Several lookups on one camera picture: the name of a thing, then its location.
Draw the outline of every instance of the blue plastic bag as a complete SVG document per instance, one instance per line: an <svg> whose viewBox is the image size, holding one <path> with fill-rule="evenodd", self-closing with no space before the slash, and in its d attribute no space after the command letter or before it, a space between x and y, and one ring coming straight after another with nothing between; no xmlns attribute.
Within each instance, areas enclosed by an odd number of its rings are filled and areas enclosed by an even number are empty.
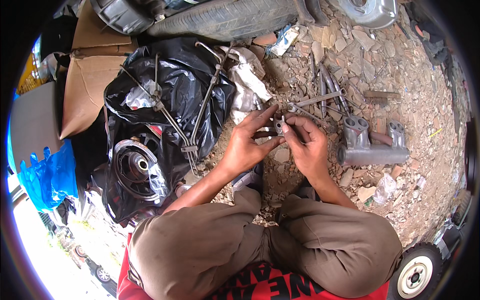
<svg viewBox="0 0 480 300"><path fill-rule="evenodd" d="M62 203L65 197L78 198L75 178L75 158L72 142L64 139L64 145L57 153L50 155L50 149L43 150L45 159L38 161L37 155L32 153L30 162L20 164L18 180L35 205L42 213L54 210Z"/></svg>

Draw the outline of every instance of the red shirt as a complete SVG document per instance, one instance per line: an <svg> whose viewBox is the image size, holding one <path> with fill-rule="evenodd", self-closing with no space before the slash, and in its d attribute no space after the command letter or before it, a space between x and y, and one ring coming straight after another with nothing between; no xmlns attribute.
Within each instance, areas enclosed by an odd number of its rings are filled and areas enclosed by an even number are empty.
<svg viewBox="0 0 480 300"><path fill-rule="evenodd" d="M128 235L128 244L132 234ZM127 278L128 251L120 270L117 287L118 300L151 300L144 290ZM359 300L385 300L388 282L373 293L356 298ZM246 266L230 278L205 300L343 300L302 275L275 268L267 262L257 262Z"/></svg>

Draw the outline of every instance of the left hand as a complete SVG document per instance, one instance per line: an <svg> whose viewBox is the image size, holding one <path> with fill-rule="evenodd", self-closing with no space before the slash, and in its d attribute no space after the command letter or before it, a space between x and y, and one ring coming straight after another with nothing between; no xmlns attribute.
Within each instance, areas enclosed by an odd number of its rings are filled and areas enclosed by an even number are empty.
<svg viewBox="0 0 480 300"><path fill-rule="evenodd" d="M235 126L225 155L219 162L219 167L221 166L229 175L236 177L253 168L270 151L284 143L285 138L282 136L275 136L260 145L253 139L257 130L265 126L277 109L278 105L275 104L266 110L254 110Z"/></svg>

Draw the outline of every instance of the hand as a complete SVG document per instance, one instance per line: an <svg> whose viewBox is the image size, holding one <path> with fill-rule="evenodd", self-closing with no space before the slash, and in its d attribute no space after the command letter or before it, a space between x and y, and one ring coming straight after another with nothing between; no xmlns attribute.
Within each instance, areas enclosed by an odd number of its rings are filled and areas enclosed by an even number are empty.
<svg viewBox="0 0 480 300"><path fill-rule="evenodd" d="M254 110L233 128L225 155L219 162L219 166L224 171L235 175L235 178L242 172L251 169L264 159L270 151L285 142L285 139L281 136L273 137L260 145L253 139L257 130L265 126L277 109L278 105L275 104L265 111Z"/></svg>
<svg viewBox="0 0 480 300"><path fill-rule="evenodd" d="M312 183L316 179L330 178L327 168L327 137L310 119L287 114L282 125L285 139L292 149L295 165ZM302 137L300 142L296 132Z"/></svg>

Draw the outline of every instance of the dirt ground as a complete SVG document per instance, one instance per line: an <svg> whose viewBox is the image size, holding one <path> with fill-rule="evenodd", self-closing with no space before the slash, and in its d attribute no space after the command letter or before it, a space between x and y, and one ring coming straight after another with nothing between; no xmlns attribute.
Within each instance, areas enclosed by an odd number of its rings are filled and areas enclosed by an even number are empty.
<svg viewBox="0 0 480 300"><path fill-rule="evenodd" d="M287 102L300 101L294 94L301 90L307 97L319 95L318 87L312 84L312 70L309 53L312 46L315 55L323 57L325 66L336 76L347 75L360 91L375 90L401 94L400 99L388 99L382 104L363 104L350 87L347 98L360 109L354 114L364 117L370 130L378 131L377 124L390 119L400 121L406 129L407 147L410 159L399 164L400 174L396 178L397 191L385 204L377 204L372 198L359 200L361 187L377 186L384 173L391 173L395 165L369 165L341 167L336 163L335 151L342 138L343 119L338 120L338 131L328 133L329 172L338 183L346 182L342 190L357 207L386 217L395 228L403 246L416 240L431 240L436 229L451 212L454 195L461 183L464 172L465 123L468 121L468 96L464 88L461 68L455 61L456 101L452 102L452 86L440 67L433 67L428 60L421 42L409 28L408 16L403 7L398 22L406 29L407 39L398 25L382 30L373 30L375 40L369 38L368 30L352 27L347 17L333 6L323 3L323 11L330 18L330 27L324 29L302 27L300 33L307 34L291 46L282 57L265 57L262 65L266 72L263 82L273 98L269 105L279 104L281 112L287 112ZM365 82L359 82L360 42L370 45L364 53ZM374 75L387 63L386 67ZM314 107L311 113L317 113ZM213 167L223 156L234 123L228 120L224 132L211 154L205 159ZM289 151L286 144L272 151L265 159L265 195L260 214L255 223L275 225L275 211L283 199L302 181L303 175L295 167L291 153L288 161L276 160L278 151ZM426 184L417 187L417 180L423 176ZM228 185L214 201L233 204L231 186Z"/></svg>

